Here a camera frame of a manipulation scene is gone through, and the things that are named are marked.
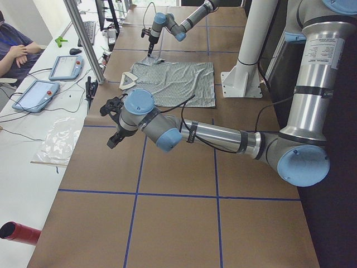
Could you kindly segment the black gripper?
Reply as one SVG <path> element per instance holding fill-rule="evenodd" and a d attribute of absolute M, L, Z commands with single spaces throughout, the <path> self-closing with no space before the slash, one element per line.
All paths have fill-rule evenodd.
<path fill-rule="evenodd" d="M 112 137 L 109 138 L 107 142 L 107 146 L 110 149 L 116 147 L 118 142 L 121 142 L 125 137 L 131 137 L 137 132 L 136 126 L 122 126 L 120 124 L 117 125 L 117 132 Z"/>
<path fill-rule="evenodd" d="M 148 50 L 148 54 L 147 54 L 148 57 L 152 56 L 153 48 L 154 48 L 155 44 L 157 44 L 157 37 L 150 36 L 149 37 L 149 50 Z"/>

